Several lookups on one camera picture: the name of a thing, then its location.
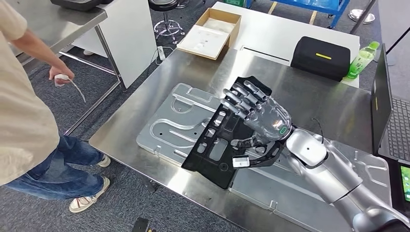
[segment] power strip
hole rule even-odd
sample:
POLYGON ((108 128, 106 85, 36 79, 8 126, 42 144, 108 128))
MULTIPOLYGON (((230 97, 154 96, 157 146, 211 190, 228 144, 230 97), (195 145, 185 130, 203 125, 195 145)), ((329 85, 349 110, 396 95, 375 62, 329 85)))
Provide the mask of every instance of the power strip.
POLYGON ((158 55, 160 56, 160 60, 165 60, 164 48, 162 46, 158 46, 158 55))

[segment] jeans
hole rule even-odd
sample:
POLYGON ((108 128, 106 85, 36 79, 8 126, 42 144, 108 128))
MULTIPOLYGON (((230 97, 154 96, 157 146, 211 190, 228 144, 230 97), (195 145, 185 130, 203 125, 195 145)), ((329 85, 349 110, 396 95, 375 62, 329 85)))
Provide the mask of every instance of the jeans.
POLYGON ((68 163, 93 165, 102 159, 103 154, 88 143, 61 136, 57 148, 42 163, 6 186, 48 200, 92 196, 103 188, 103 178, 68 163))

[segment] robot finger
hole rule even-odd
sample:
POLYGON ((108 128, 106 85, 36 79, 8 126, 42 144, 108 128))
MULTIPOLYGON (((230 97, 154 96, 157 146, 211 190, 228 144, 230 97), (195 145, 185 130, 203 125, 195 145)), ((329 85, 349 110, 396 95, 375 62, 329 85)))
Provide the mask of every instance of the robot finger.
POLYGON ((255 112, 255 109, 253 109, 248 103, 246 103, 243 99, 239 98, 237 95, 235 95, 231 91, 227 89, 223 89, 223 93, 229 98, 231 98, 232 100, 234 100, 236 103, 238 103, 245 110, 251 113, 255 112))
POLYGON ((248 121, 248 115, 245 114, 244 112, 242 112, 242 110, 236 108, 232 103, 230 103, 229 101, 225 100, 225 99, 221 99, 220 103, 226 107, 228 107, 228 109, 230 109, 233 113, 235 113, 236 115, 238 115, 239 117, 241 117, 243 120, 248 121))
POLYGON ((269 99, 269 96, 267 96, 262 90, 256 87, 252 82, 244 81, 244 85, 252 90, 252 92, 256 94, 256 96, 260 97, 263 101, 267 101, 269 99))
POLYGON ((240 84, 235 83, 232 88, 234 88, 236 91, 241 93, 246 99, 248 99, 252 104, 256 106, 256 108, 259 108, 261 106, 261 102, 254 97, 251 93, 249 93, 243 86, 240 84))

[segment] laptop screen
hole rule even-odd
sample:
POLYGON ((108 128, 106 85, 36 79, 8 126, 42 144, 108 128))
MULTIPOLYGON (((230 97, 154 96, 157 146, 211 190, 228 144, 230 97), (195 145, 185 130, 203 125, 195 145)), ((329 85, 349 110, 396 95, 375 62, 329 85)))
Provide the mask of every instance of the laptop screen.
POLYGON ((410 168, 400 166, 401 179, 403 181, 404 199, 410 202, 410 168))
POLYGON ((379 150, 392 111, 393 103, 389 72, 386 63, 386 48, 384 44, 382 44, 371 91, 373 154, 377 154, 379 150))

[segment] shoe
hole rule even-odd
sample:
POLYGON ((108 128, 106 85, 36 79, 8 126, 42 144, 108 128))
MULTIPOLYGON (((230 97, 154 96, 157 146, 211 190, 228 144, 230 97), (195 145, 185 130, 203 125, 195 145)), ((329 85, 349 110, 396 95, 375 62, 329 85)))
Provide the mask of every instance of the shoe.
POLYGON ((102 186, 102 189, 99 192, 97 192, 97 194, 90 197, 75 198, 71 202, 70 211, 72 213, 79 213, 81 211, 88 209, 107 190, 107 188, 110 186, 110 180, 104 176, 102 178, 104 179, 104 185, 102 186))
POLYGON ((83 51, 83 54, 84 54, 84 56, 91 56, 91 55, 93 55, 94 53, 93 53, 93 52, 90 52, 90 51, 88 51, 88 50, 84 50, 84 51, 83 51))
POLYGON ((107 155, 104 155, 102 160, 99 163, 97 163, 97 165, 105 168, 105 167, 108 167, 110 163, 111 163, 111 159, 107 155))

